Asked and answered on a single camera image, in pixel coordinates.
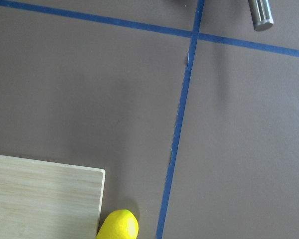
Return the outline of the yellow lemon left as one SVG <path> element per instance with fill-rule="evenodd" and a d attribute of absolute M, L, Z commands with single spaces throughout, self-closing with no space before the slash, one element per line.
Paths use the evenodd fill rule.
<path fill-rule="evenodd" d="M 136 239 L 139 223 L 134 214 L 127 210 L 111 212 L 100 227 L 96 239 Z"/>

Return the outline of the wooden cutting board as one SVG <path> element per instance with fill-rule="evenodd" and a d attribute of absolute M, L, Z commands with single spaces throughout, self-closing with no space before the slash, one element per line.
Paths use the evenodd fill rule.
<path fill-rule="evenodd" d="M 0 155 L 0 239 L 93 239 L 105 171 Z"/>

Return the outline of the metal scoop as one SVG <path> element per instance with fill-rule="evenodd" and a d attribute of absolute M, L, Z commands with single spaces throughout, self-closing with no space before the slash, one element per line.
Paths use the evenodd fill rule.
<path fill-rule="evenodd" d="M 248 0 L 255 31 L 265 31 L 274 25 L 268 0 Z"/>

